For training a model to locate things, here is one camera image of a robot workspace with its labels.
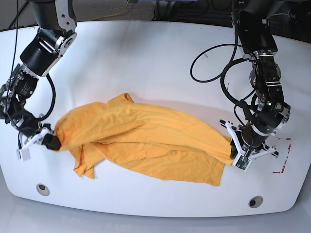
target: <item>white tabletop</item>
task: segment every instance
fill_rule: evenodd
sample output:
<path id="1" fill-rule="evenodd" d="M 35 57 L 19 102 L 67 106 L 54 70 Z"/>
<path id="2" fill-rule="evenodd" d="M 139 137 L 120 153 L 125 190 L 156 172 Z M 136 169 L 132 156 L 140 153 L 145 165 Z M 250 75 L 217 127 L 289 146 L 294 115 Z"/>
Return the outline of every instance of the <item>white tabletop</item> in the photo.
<path id="1" fill-rule="evenodd" d="M 34 38 L 36 30 L 19 30 L 17 54 Z M 106 102 L 127 92 L 134 102 L 159 104 L 189 113 L 225 135 L 228 134 L 219 125 L 219 119 L 237 123 L 233 104 L 221 92 L 219 82 L 196 83 L 189 75 L 190 65 L 200 52 L 234 41 L 232 29 L 124 21 L 79 23 L 77 33 L 76 41 L 50 72 L 57 97 L 55 109 L 46 122 L 55 125 L 72 108 L 94 101 Z M 14 38 L 14 31 L 0 33 L 1 83 L 10 74 Z M 282 71 L 285 101 L 292 107 L 291 119 L 277 133 L 282 139 L 267 140 L 268 145 L 277 146 L 278 159 L 272 156 L 257 159 L 246 173 L 225 166 L 219 187 L 162 181 L 109 161 L 95 167 L 96 178 L 91 180 L 79 178 L 73 172 L 74 158 L 69 152 L 56 153 L 34 146 L 31 160 L 17 160 L 17 131 L 2 123 L 0 165 L 9 190 L 18 197 L 55 205 L 140 216 L 238 216 L 290 209 L 311 163 L 308 121 L 311 45 L 282 37 L 275 39 L 279 48 L 275 60 Z M 201 79 L 217 75 L 228 62 L 232 49 L 219 48 L 203 56 L 195 66 L 194 75 Z M 226 84 L 237 99 L 252 90 L 248 81 L 250 71 L 251 65 L 244 63 L 227 74 Z M 41 78 L 25 108 L 38 116 L 47 112 L 51 98 L 50 86 Z M 292 147 L 288 154 L 289 144 Z M 282 171 L 285 161 L 283 173 L 273 173 Z M 37 192 L 39 183 L 50 189 L 49 196 Z M 255 196 L 262 196 L 264 201 L 259 208 L 252 209 L 248 202 Z"/>

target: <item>circular hole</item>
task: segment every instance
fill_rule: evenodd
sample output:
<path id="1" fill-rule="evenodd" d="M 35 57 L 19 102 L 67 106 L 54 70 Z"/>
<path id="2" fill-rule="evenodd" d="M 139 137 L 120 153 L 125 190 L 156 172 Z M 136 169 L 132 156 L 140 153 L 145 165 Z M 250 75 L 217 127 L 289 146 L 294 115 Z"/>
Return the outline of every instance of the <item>circular hole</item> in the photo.
<path id="1" fill-rule="evenodd" d="M 261 196 L 257 196 L 252 198 L 249 203 L 248 206 L 251 208 L 258 208 L 261 206 L 261 204 L 263 203 L 263 198 Z"/>
<path id="2" fill-rule="evenodd" d="M 249 202 L 249 206 L 250 206 L 250 207 L 253 207 L 254 205 L 256 205 L 256 202 L 255 202 L 254 200 L 251 200 L 251 201 Z"/>
<path id="3" fill-rule="evenodd" d="M 39 194 L 41 194 L 41 195 L 43 195 L 45 197 L 50 194 L 49 189 L 44 184 L 41 184 L 41 183 L 37 184 L 36 189 L 37 189 Z"/>
<path id="4" fill-rule="evenodd" d="M 43 186 L 43 185 L 41 185 L 41 184 L 39 184 L 39 188 L 40 188 L 42 191 L 45 190 L 45 186 Z"/>

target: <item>yellow t-shirt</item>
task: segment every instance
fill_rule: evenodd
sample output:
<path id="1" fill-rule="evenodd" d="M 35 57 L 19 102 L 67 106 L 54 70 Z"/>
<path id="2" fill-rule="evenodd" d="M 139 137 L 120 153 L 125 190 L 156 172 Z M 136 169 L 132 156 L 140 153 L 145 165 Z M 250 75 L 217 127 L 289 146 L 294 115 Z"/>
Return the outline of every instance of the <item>yellow t-shirt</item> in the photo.
<path id="1" fill-rule="evenodd" d="M 128 94 L 71 110 L 55 134 L 60 151 L 74 156 L 74 171 L 89 178 L 107 159 L 162 180 L 218 186 L 224 164 L 232 164 L 230 143 L 210 126 L 170 108 L 133 103 Z"/>

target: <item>floor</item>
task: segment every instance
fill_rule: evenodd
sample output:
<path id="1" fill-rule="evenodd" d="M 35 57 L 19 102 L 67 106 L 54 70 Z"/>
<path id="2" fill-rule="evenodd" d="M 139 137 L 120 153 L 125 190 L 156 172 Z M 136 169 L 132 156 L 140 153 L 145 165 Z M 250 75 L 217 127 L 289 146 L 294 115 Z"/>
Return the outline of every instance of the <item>floor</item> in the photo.
<path id="1" fill-rule="evenodd" d="M 25 0 L 18 0 L 21 7 Z M 73 0 L 73 8 L 78 21 L 87 21 L 94 17 L 106 16 L 120 12 L 126 6 L 126 0 Z M 16 1 L 0 1 L 0 30 L 6 29 L 16 16 Z M 154 17 L 152 1 L 130 3 L 124 14 L 103 20 L 151 20 Z M 27 26 L 35 23 L 30 5 L 19 17 L 19 25 Z"/>

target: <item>red marking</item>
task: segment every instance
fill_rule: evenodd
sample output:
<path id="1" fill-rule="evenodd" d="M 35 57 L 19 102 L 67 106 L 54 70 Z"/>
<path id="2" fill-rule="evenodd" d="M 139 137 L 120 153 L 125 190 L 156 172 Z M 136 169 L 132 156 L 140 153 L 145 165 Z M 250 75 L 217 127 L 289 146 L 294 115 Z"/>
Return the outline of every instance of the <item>red marking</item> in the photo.
<path id="1" fill-rule="evenodd" d="M 291 146 L 292 146 L 291 144 L 288 145 L 288 154 L 290 153 Z"/>
<path id="2" fill-rule="evenodd" d="M 286 160 L 285 160 L 285 163 L 284 163 L 284 166 L 283 166 L 283 169 L 282 169 L 282 172 L 281 172 L 281 173 L 283 173 L 283 172 L 284 172 L 284 169 L 285 169 L 285 166 L 286 166 L 287 159 L 288 159 L 288 156 L 286 157 Z"/>
<path id="3" fill-rule="evenodd" d="M 292 145 L 289 144 L 289 145 L 288 145 L 288 154 L 290 154 L 291 147 L 292 147 Z M 284 162 L 282 171 L 275 171 L 275 172 L 273 172 L 273 173 L 276 173 L 276 174 L 283 173 L 283 172 L 284 172 L 284 169 L 285 169 L 285 166 L 286 166 L 286 163 L 287 163 L 287 159 L 288 159 L 288 155 L 286 156 L 286 160 L 285 160 L 285 162 Z"/>

